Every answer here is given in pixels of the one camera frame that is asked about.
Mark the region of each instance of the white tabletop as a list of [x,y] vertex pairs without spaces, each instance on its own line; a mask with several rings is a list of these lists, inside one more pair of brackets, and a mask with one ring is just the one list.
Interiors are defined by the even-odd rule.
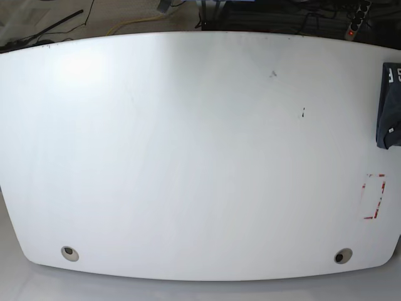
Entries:
[[398,301],[401,294],[399,255],[379,268],[256,282],[143,280],[36,265],[19,247],[1,193],[0,267],[3,301]]
[[375,145],[385,61],[401,53],[222,32],[1,55],[0,184],[24,254],[166,280],[383,265],[401,228],[401,149]]

